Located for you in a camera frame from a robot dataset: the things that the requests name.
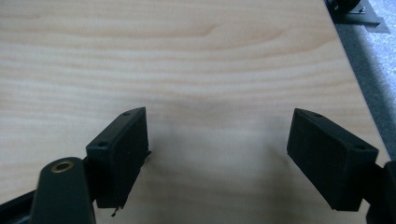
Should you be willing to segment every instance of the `wooden table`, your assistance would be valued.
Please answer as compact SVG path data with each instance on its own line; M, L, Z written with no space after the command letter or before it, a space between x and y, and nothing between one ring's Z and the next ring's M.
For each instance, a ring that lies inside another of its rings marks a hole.
M146 106L152 157L98 223L364 223L286 154L295 107L380 148L321 0L2 1L0 203Z

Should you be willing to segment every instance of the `light wood surface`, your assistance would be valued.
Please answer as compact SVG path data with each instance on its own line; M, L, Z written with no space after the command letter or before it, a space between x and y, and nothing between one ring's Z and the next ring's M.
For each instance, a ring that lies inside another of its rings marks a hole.
M0 203L140 106L153 154L98 223L365 223L286 153L300 107L388 159L321 0L0 2Z

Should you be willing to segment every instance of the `wood grain surface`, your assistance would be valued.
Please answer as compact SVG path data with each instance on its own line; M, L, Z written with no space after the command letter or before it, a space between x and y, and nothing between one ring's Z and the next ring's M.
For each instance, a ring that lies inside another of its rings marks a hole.
M321 0L0 2L0 203L140 106L153 154L98 223L365 223L287 156L295 107L388 160Z

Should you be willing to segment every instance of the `gray carpet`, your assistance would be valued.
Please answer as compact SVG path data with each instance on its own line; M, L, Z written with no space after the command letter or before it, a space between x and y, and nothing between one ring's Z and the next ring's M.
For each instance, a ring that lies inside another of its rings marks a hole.
M396 1L369 2L390 34L369 33L359 25L335 28L389 155L396 160Z

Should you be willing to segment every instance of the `gray floor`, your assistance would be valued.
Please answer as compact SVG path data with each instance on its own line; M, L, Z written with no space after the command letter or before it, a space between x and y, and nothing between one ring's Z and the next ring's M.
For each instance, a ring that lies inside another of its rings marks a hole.
M364 26L335 27L390 157L396 160L396 1L369 0L390 34Z

